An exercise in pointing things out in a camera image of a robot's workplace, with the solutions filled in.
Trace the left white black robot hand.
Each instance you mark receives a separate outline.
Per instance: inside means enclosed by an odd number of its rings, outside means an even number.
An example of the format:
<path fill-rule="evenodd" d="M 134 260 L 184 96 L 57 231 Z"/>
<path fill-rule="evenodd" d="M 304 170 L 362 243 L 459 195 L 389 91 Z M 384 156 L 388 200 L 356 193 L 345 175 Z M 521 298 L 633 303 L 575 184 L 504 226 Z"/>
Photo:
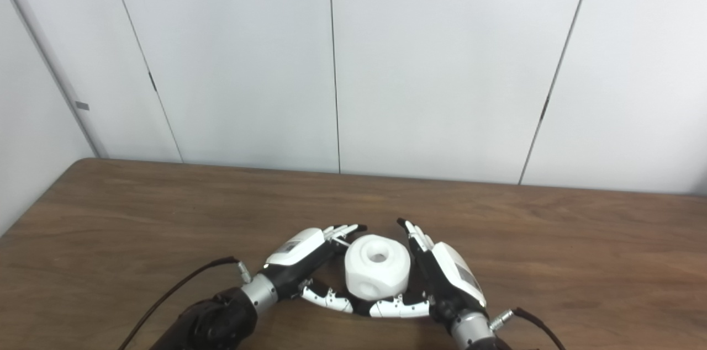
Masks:
<path fill-rule="evenodd" d="M 272 284 L 270 292 L 278 302 L 303 298 L 315 305 L 352 313 L 352 297 L 313 278 L 316 270 L 346 253 L 349 235 L 368 229 L 363 224 L 336 225 L 325 229 L 309 227 L 281 245 L 266 260 L 260 274 Z"/>

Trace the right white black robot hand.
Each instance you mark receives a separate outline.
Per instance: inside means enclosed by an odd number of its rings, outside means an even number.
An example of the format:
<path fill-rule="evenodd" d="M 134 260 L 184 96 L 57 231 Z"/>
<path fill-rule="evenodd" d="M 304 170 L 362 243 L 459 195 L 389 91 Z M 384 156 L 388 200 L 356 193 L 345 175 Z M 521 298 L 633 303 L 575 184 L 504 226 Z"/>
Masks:
<path fill-rule="evenodd" d="M 411 221 L 399 218 L 415 265 L 426 282 L 421 295 L 403 294 L 373 302 L 368 316 L 388 319 L 431 317 L 446 326 L 468 313 L 488 317 L 487 300 L 461 255 L 444 242 L 434 243 Z"/>

